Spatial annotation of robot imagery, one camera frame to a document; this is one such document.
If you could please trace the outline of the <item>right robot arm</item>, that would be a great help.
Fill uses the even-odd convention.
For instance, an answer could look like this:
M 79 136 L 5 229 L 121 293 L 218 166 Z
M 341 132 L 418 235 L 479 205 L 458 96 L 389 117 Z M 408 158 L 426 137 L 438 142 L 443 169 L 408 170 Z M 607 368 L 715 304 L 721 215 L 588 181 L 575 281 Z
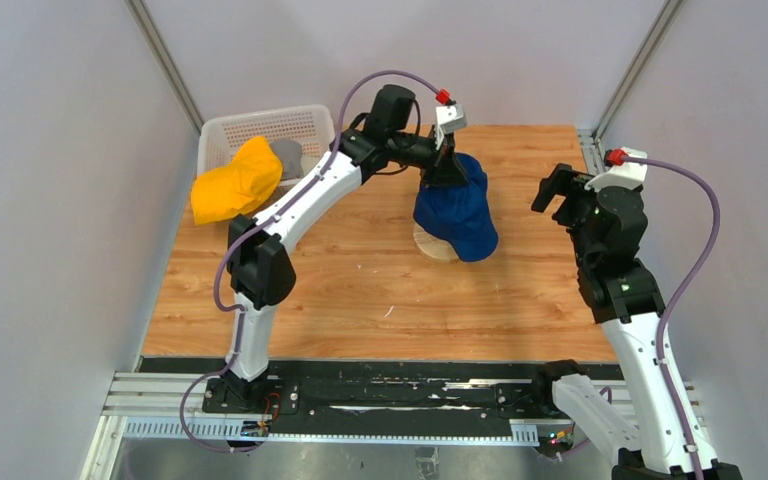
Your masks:
M 648 226 L 642 200 L 646 168 L 616 165 L 599 175 L 558 164 L 532 203 L 544 212 L 559 197 L 553 220 L 570 236 L 579 291 L 621 368 L 635 419 L 600 393 L 582 365 L 567 359 L 539 367 L 531 390 L 542 415 L 568 416 L 611 464 L 613 479 L 739 479 L 720 460 L 674 365 L 667 304 L 638 259 Z

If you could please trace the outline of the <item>grey hat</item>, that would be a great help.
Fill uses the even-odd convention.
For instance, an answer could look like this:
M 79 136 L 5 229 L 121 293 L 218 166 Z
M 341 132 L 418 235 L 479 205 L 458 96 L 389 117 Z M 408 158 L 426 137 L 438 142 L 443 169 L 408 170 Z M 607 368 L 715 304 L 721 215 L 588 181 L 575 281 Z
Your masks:
M 273 154 L 282 165 L 282 181 L 290 181 L 302 178 L 303 147 L 300 143 L 289 138 L 276 139 L 269 144 Z

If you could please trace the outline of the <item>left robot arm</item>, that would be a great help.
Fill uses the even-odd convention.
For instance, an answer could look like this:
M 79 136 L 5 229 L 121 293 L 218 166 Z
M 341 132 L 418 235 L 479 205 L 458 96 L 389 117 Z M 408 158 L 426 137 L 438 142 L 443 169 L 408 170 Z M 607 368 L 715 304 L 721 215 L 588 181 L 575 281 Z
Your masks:
M 226 364 L 218 373 L 228 400 L 243 413 L 258 411 L 269 398 L 268 344 L 278 305 L 297 275 L 290 255 L 306 232 L 340 199 L 389 163 L 416 168 L 427 187 L 467 183 L 455 153 L 455 133 L 466 127 L 463 107 L 444 90 L 436 93 L 429 134 L 406 129 L 416 104 L 413 91 L 387 84 L 371 109 L 355 117 L 333 146 L 296 186 L 253 217 L 236 216 L 219 274 L 230 277 L 233 301 L 219 308 L 235 315 Z

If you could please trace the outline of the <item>blue hat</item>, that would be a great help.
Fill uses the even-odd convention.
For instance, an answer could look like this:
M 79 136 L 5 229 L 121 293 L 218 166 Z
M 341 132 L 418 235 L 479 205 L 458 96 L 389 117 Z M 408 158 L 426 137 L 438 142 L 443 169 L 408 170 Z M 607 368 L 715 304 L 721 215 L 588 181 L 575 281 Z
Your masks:
M 420 186 L 413 219 L 428 234 L 446 241 L 463 262 L 490 257 L 499 244 L 489 208 L 488 176 L 473 156 L 458 153 L 468 184 L 458 187 Z

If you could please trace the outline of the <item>yellow hat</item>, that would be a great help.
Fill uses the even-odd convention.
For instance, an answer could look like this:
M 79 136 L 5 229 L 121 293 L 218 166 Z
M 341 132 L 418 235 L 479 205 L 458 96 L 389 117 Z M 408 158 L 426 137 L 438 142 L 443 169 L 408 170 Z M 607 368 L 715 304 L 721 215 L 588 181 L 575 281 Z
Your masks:
M 261 207 L 281 182 L 283 164 L 265 137 L 244 143 L 231 161 L 199 175 L 190 204 L 194 223 L 204 225 L 249 214 Z

